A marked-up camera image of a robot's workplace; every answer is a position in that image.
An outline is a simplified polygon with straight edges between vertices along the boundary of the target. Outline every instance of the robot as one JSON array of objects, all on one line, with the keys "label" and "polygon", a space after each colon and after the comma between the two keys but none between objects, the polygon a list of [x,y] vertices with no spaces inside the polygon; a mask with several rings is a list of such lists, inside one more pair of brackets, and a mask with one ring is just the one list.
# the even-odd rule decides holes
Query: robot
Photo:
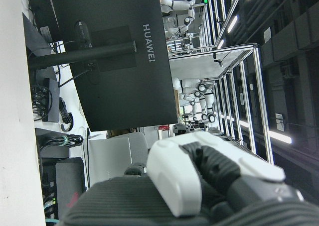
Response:
[{"label": "robot", "polygon": [[184,19],[184,25],[165,30],[166,38],[172,38],[177,36],[178,34],[183,35],[188,31],[189,25],[195,19],[195,1],[196,0],[160,0],[162,13],[169,13],[173,10],[188,10],[188,17]]},{"label": "robot", "polygon": [[179,99],[189,101],[193,106],[193,120],[196,118],[197,107],[195,103],[200,102],[201,106],[201,119],[203,122],[208,123],[209,127],[218,127],[218,121],[216,121],[216,115],[213,110],[215,96],[211,89],[205,84],[201,83],[198,78],[187,78],[179,80],[174,77],[173,88],[180,93]]},{"label": "robot", "polygon": [[169,13],[173,10],[187,10],[195,4],[196,0],[159,0],[162,13]]}]

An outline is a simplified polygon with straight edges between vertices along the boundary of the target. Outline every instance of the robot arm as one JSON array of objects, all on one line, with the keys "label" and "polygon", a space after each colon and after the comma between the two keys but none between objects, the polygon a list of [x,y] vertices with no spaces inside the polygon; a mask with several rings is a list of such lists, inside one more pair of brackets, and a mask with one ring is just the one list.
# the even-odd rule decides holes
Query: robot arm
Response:
[{"label": "robot arm", "polygon": [[201,177],[226,197],[234,214],[252,204],[303,201],[299,191],[283,183],[282,168],[203,131],[157,141],[147,171],[176,217],[199,213]]},{"label": "robot arm", "polygon": [[196,0],[159,0],[162,13],[169,13],[173,10],[187,10],[195,4]]}]

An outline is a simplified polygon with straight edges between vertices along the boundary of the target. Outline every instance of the workstation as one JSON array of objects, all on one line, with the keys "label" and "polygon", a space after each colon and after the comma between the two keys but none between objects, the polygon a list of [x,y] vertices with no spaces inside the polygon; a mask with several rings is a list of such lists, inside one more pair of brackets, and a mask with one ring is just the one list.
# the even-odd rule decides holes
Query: workstation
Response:
[{"label": "workstation", "polygon": [[4,223],[318,224],[277,164],[295,143],[268,113],[279,37],[230,37],[248,1],[3,0]]}]

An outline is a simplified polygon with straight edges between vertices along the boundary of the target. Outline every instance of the ceiling light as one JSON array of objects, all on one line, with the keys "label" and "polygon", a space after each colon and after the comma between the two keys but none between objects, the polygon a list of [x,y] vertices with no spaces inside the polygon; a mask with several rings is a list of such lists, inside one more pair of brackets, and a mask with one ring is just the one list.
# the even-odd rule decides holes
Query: ceiling light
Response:
[{"label": "ceiling light", "polygon": [[283,141],[283,142],[285,142],[287,144],[293,143],[293,140],[291,139],[291,137],[286,136],[286,135],[282,135],[280,133],[277,133],[277,132],[274,132],[274,131],[271,131],[271,130],[269,131],[269,136],[274,138],[274,139]]},{"label": "ceiling light", "polygon": [[227,29],[227,33],[230,33],[230,31],[233,29],[233,27],[235,26],[236,22],[238,20],[238,15],[236,15],[234,18],[233,18],[233,21],[231,21],[228,29]]},{"label": "ceiling light", "polygon": [[220,41],[220,43],[219,43],[219,45],[218,45],[217,49],[220,49],[220,48],[221,48],[221,46],[223,46],[223,44],[224,44],[224,39],[222,39],[222,40]]},{"label": "ceiling light", "polygon": [[[239,123],[240,123],[242,126],[249,128],[249,124],[248,124],[247,122],[241,120],[241,121],[239,121]],[[271,138],[280,140],[280,141],[285,142],[285,143],[287,143],[287,144],[293,143],[293,140],[291,139],[291,137],[286,136],[286,135],[282,135],[282,134],[280,134],[280,133],[277,133],[277,132],[274,132],[274,131],[271,131],[271,130],[269,131],[269,136],[270,136]]]},{"label": "ceiling light", "polygon": [[249,124],[248,124],[247,122],[240,120],[239,123],[240,123],[242,126],[249,128]]}]

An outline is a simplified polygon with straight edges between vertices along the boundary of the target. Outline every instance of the red object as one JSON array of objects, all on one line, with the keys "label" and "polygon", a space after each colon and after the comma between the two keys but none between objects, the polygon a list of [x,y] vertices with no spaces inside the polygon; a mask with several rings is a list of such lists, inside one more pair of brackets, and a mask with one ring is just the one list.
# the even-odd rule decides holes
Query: red object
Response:
[{"label": "red object", "polygon": [[79,199],[79,193],[78,192],[74,192],[74,194],[72,195],[70,203],[68,203],[66,206],[68,208],[73,207],[73,205],[78,201],[78,199]]},{"label": "red object", "polygon": [[159,130],[169,130],[169,125],[160,125]]}]

